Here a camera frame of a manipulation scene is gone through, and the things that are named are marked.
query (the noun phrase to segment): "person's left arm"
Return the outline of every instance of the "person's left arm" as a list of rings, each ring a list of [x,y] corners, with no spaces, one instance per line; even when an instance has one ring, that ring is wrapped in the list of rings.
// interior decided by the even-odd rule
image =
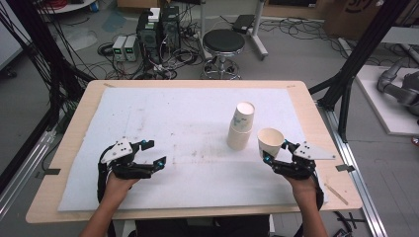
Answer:
[[[108,226],[111,223],[112,216],[117,211],[120,204],[126,198],[128,190],[138,180],[122,180],[115,176],[114,173],[108,178],[104,197],[90,218],[86,227],[80,233],[80,237],[103,237],[105,236]]]

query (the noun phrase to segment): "gray robotic arm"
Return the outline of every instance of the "gray robotic arm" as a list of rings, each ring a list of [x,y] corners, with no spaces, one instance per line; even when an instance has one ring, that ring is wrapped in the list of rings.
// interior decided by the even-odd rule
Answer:
[[[419,116],[419,71],[407,74],[402,87],[392,84],[402,64],[403,61],[400,59],[384,71],[378,78],[377,89],[397,99],[397,102],[407,107],[411,114]]]

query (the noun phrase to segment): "person's right arm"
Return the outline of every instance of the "person's right arm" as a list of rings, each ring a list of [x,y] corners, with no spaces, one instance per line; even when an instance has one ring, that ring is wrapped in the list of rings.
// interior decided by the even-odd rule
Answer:
[[[293,187],[293,196],[301,211],[304,237],[327,237],[326,228],[317,210],[314,181],[286,179]]]

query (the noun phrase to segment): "white board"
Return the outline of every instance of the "white board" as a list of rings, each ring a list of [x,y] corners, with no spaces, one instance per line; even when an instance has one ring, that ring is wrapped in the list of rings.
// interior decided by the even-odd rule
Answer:
[[[255,108],[253,132],[244,150],[225,140],[239,102]],[[188,208],[294,203],[291,186],[262,162],[257,131],[279,129],[291,142],[304,135],[287,90],[109,88],[105,91],[70,171],[60,211],[91,210],[97,163],[117,139],[155,140],[138,151],[136,163],[167,156],[164,170],[141,180],[120,209]],[[288,151],[281,159],[291,160]]]
[[[388,134],[417,135],[419,117],[410,114],[394,97],[377,89],[378,78],[387,69],[388,67],[364,66],[357,75],[360,86]],[[400,68],[392,84],[401,87],[404,76],[416,71],[418,69]]]

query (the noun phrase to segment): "black tape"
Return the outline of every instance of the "black tape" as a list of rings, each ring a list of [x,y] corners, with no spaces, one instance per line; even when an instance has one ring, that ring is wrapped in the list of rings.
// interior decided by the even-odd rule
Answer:
[[[43,173],[44,175],[58,175],[61,169],[47,169]]]
[[[336,166],[336,169],[341,172],[341,171],[348,171],[348,172],[353,172],[355,170],[355,168],[353,166],[348,166],[346,164],[340,165],[340,166]]]

